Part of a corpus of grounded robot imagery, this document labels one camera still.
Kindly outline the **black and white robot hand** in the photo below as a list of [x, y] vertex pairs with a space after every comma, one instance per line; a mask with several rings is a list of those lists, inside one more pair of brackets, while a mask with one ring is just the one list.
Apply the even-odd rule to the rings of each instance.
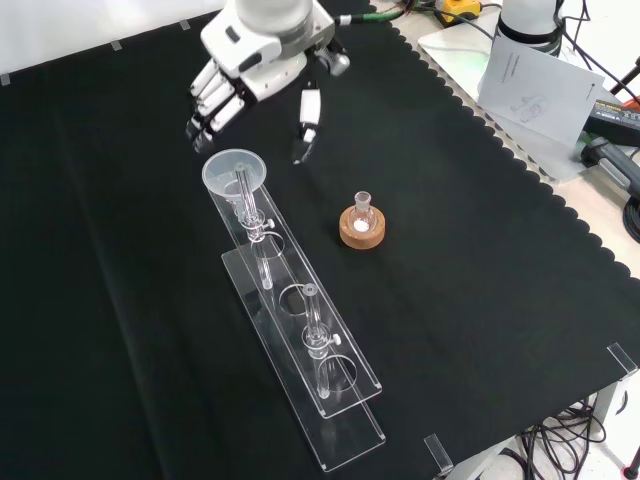
[[186, 135], [208, 154], [240, 115], [303, 80], [293, 162], [316, 142], [321, 94], [309, 69], [320, 62], [332, 76], [350, 67], [335, 38], [336, 20], [317, 1], [228, 1], [201, 31], [210, 60], [190, 86], [193, 114]]

